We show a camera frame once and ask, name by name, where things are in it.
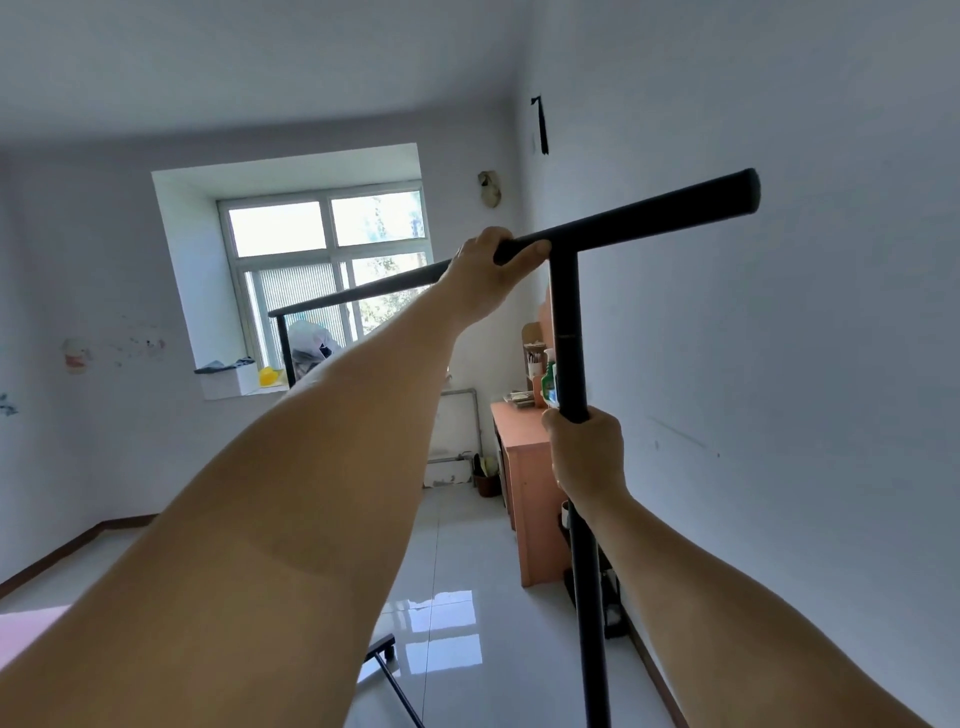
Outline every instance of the baseboard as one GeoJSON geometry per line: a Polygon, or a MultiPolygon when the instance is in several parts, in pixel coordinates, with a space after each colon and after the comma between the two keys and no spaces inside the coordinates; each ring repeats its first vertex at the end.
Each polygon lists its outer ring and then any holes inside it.
{"type": "Polygon", "coordinates": [[[653,656],[650,654],[650,650],[647,649],[647,645],[640,637],[640,633],[636,631],[636,627],[631,621],[630,616],[627,614],[627,610],[623,609],[620,613],[627,621],[627,634],[630,635],[630,641],[634,644],[634,648],[636,649],[636,653],[640,656],[640,660],[643,661],[643,666],[647,668],[647,673],[650,675],[650,679],[653,681],[654,687],[657,689],[657,693],[660,695],[660,700],[663,701],[663,705],[666,707],[666,712],[669,713],[670,717],[673,719],[673,724],[677,726],[677,728],[690,728],[686,722],[683,712],[680,710],[680,705],[677,703],[677,699],[673,696],[673,692],[670,691],[669,686],[666,684],[666,680],[663,679],[663,675],[660,672],[660,669],[657,667],[657,663],[654,662],[653,656]]]}
{"type": "Polygon", "coordinates": [[[86,546],[104,531],[113,530],[116,528],[142,528],[150,525],[154,518],[156,518],[156,514],[150,514],[147,516],[130,516],[125,519],[109,519],[108,521],[100,521],[96,525],[88,528],[79,536],[70,539],[70,541],[65,543],[63,546],[55,548],[42,559],[34,561],[26,569],[18,571],[9,579],[0,583],[0,599],[10,594],[14,590],[19,589],[31,579],[40,576],[58,561],[65,559],[74,551],[86,546]]]}

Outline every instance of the yellow object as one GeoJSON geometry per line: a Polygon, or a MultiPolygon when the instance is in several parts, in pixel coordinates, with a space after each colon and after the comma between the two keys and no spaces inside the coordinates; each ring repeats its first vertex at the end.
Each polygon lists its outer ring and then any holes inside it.
{"type": "Polygon", "coordinates": [[[280,378],[280,372],[272,367],[264,367],[260,370],[260,386],[270,387],[276,384],[280,378]]]}

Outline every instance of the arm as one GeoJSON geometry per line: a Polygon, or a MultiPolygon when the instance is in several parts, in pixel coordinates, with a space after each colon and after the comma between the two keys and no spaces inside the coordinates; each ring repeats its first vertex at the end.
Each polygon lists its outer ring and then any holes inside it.
{"type": "Polygon", "coordinates": [[[439,283],[218,454],[0,673],[4,724],[343,725],[454,341],[549,252],[495,266],[505,237],[469,240],[439,283]]]}
{"type": "Polygon", "coordinates": [[[636,502],[620,423],[543,415],[557,479],[640,612],[694,728],[922,728],[803,615],[636,502]]]}

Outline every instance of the pink object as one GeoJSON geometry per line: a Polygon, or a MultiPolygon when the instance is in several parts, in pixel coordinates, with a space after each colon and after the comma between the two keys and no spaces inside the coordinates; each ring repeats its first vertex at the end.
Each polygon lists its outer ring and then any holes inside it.
{"type": "Polygon", "coordinates": [[[69,605],[0,615],[0,669],[43,634],[67,609],[69,605]]]}

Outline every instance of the glass pane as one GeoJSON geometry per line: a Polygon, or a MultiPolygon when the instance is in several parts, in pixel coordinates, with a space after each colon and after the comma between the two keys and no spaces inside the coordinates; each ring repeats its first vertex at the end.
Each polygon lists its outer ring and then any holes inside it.
{"type": "Polygon", "coordinates": [[[418,191],[347,197],[331,200],[330,204],[337,227],[337,245],[365,245],[426,236],[418,191]]]}
{"type": "MultiPolygon", "coordinates": [[[[333,266],[329,263],[298,265],[290,268],[272,268],[246,274],[248,290],[252,291],[254,318],[259,318],[258,334],[265,329],[267,334],[261,342],[263,358],[267,366],[283,369],[283,354],[280,352],[280,337],[276,331],[276,319],[267,317],[267,312],[291,303],[309,301],[337,290],[333,278],[333,266]]],[[[297,320],[312,321],[327,328],[334,340],[344,346],[344,323],[339,306],[329,306],[313,311],[287,316],[289,327],[297,320]]]]}
{"type": "Polygon", "coordinates": [[[318,202],[232,209],[230,225],[240,257],[326,247],[318,202]]]}
{"type": "MultiPolygon", "coordinates": [[[[378,280],[392,276],[397,273],[405,273],[415,268],[421,268],[426,265],[426,253],[404,253],[401,255],[385,255],[383,257],[365,257],[352,261],[353,276],[357,285],[369,283],[372,280],[378,280]]],[[[426,290],[422,288],[413,288],[409,291],[400,291],[386,296],[377,296],[372,299],[364,299],[360,302],[360,319],[363,325],[364,333],[370,333],[381,324],[394,317],[406,304],[416,298],[421,292],[426,290]]]]}

